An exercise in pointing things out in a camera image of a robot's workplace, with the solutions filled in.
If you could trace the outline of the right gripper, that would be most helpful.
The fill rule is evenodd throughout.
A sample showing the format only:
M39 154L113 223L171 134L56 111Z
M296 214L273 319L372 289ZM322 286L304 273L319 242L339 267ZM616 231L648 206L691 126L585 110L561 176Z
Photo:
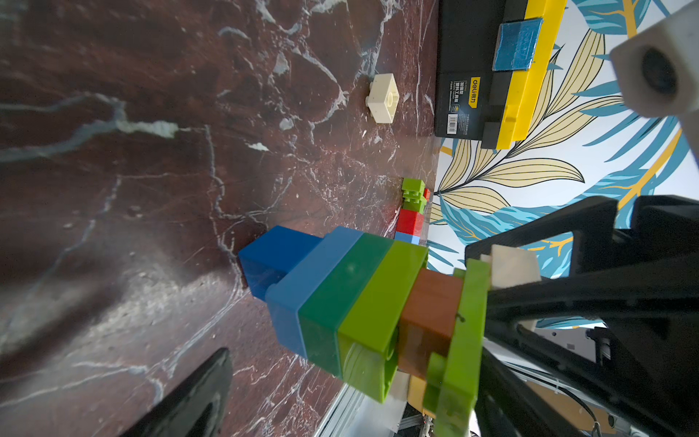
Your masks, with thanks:
M518 248L571 232L572 262L613 269L493 291L486 337L651 436L698 433L698 202L585 198L465 248Z

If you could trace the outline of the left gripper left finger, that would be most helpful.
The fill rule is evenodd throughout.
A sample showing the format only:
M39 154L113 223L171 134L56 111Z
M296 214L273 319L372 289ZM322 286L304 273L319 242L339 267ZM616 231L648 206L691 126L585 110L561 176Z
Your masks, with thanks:
M123 435L218 436L231 379L231 353L220 348Z

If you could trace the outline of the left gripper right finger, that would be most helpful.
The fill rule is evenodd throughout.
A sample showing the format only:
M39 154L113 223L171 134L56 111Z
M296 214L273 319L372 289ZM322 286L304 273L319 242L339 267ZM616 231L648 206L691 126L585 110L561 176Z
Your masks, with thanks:
M487 350L475 414L482 436L582 435Z

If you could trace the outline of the light green long brick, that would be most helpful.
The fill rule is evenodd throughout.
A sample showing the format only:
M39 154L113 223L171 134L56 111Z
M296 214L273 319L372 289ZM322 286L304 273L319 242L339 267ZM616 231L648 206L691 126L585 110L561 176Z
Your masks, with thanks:
M491 264L467 260L448 353L429 360L423 407L435 415L436 436L467 436L478 399Z
M393 242L338 331L342 380L376 402L391 389L400 315L427 257L423 246Z

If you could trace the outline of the blue long brick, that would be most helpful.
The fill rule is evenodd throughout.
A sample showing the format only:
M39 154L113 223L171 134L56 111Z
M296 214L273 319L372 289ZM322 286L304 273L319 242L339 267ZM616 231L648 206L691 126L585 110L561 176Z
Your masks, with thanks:
M396 241L402 241L402 242L406 242L406 243L414 244L414 245L420 244L420 236L407 234L407 233L403 233L400 231L395 232L394 239Z

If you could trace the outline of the cream square brick large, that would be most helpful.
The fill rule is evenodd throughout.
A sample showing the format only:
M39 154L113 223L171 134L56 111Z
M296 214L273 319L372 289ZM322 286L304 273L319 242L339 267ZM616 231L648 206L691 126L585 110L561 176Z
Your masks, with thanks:
M369 95L365 99L371 116L378 124L391 124L400 100L393 74L379 74L370 83Z

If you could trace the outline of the small orange brick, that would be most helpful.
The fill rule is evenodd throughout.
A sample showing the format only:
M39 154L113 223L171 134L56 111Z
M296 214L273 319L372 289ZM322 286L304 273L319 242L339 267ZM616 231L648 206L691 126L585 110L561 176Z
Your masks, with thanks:
M398 367L424 380L433 353L448 354L463 279L422 269L400 315Z

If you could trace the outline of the small cream brick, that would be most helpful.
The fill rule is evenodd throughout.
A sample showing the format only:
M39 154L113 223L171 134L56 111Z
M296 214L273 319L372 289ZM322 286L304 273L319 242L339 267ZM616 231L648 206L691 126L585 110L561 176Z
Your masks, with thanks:
M491 254L481 255L480 261L491 266L492 291L542 280L537 255L527 249L493 245Z

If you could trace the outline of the dark green long brick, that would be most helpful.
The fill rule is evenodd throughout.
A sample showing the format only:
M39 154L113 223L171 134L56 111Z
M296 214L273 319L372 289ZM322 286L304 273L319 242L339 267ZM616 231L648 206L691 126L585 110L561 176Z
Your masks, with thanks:
M364 233L299 311L308 360L342 377L338 332L393 241Z

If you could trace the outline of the dark blue square brick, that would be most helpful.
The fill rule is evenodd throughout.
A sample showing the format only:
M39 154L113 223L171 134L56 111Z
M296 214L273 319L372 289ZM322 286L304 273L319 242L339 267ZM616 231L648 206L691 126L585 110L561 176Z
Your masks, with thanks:
M265 302L270 286L280 282L322 238L276 226L238 254L252 296Z

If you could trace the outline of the light green square brick front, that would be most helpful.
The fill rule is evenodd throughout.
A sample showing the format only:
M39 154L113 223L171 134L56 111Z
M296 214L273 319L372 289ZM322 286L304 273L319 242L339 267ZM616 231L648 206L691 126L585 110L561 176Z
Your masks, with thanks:
M402 182L402 192L404 197L422 197L425 183L416 178L404 178Z

